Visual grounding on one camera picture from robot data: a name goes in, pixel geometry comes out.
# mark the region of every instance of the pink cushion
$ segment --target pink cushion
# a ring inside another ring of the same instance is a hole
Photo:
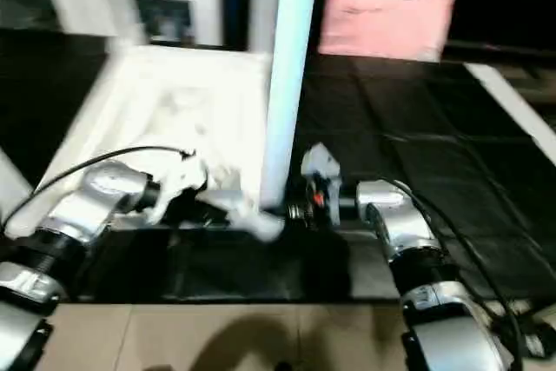
[[[439,61],[454,0],[326,0],[322,54]]]

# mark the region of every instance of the silver metal part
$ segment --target silver metal part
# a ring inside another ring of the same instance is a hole
[[[13,262],[0,263],[0,288],[39,303],[65,295],[63,287],[52,277]]]
[[[389,261],[409,248],[440,248],[423,214],[402,189],[384,180],[360,182],[356,201],[360,218],[377,227]]]
[[[48,213],[39,227],[91,244],[117,212],[128,213],[141,199],[148,176],[117,161],[93,166],[79,188],[68,193]]]
[[[43,319],[0,301],[0,371],[8,371]]]
[[[482,309],[473,302],[467,289],[460,282],[436,282],[414,288],[401,297],[402,305],[406,305],[410,301],[417,310],[425,310],[442,304],[459,303],[465,306],[477,322],[484,321]]]
[[[415,335],[431,371],[502,371],[493,337],[472,316],[422,323]]]

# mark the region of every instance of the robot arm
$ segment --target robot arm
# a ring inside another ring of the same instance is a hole
[[[159,185],[117,161],[89,169],[29,237],[0,263],[0,371],[32,369],[52,327],[44,320],[115,214],[154,206]]]
[[[408,369],[508,369],[484,312],[460,282],[457,267],[412,197],[401,188],[383,180],[349,188],[337,178],[312,175],[307,202],[290,205],[288,213],[317,228],[360,220],[376,231],[401,295]]]
[[[480,309],[411,197],[384,181],[360,182],[349,194],[338,183],[333,182],[332,191],[322,184],[330,183],[313,183],[314,199],[309,196],[314,219],[334,224],[358,218],[377,230],[409,328],[403,335],[409,369],[506,369]],[[44,318],[110,220],[153,206],[158,195],[158,184],[149,175],[120,162],[100,163],[60,199],[33,235],[17,240],[16,250],[0,263],[0,371],[35,366],[52,331]],[[291,208],[298,215],[302,211]]]

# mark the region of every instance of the red component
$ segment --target red component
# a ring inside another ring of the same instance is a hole
[[[324,206],[324,195],[322,193],[314,194],[313,201],[317,206]]]

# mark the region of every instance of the tile floor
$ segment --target tile floor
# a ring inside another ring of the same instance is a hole
[[[394,306],[62,305],[52,322],[39,371],[405,369]]]

